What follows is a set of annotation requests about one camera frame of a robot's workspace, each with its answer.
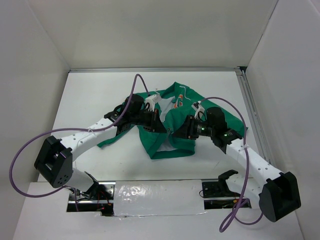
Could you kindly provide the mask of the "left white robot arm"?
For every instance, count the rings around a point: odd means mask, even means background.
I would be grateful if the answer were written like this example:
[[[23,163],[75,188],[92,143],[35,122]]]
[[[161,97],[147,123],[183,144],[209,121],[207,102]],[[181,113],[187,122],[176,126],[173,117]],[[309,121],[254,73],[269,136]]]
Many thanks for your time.
[[[47,137],[35,160],[35,169],[53,188],[67,186],[80,191],[88,200],[94,199],[105,188],[91,174],[74,168],[73,162],[92,147],[125,133],[132,126],[141,126],[151,133],[166,133],[156,108],[161,99],[159,94],[147,98],[133,94],[87,130],[60,139]]]

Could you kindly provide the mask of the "green zip jacket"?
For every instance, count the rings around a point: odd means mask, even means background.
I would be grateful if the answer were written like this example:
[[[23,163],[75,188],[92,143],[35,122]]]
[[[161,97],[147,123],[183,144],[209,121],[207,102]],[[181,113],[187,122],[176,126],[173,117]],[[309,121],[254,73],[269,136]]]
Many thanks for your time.
[[[159,94],[161,99],[155,105],[159,110],[160,120],[167,133],[148,132],[138,126],[139,139],[144,150],[152,160],[192,156],[196,152],[196,141],[173,137],[188,115],[196,111],[192,104],[205,97],[187,85],[174,82],[166,89],[151,91],[150,95]]]

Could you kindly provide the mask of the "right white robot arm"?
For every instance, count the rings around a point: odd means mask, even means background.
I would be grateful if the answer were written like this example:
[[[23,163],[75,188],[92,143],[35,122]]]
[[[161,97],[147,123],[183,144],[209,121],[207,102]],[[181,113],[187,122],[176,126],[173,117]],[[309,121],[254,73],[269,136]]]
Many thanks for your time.
[[[270,165],[246,145],[242,136],[227,126],[221,108],[204,109],[198,102],[192,108],[195,114],[186,117],[173,137],[188,140],[209,137],[224,154],[248,168],[253,180],[247,182],[251,187],[247,198],[269,221],[276,222],[301,207],[298,182],[293,173],[284,173]]]

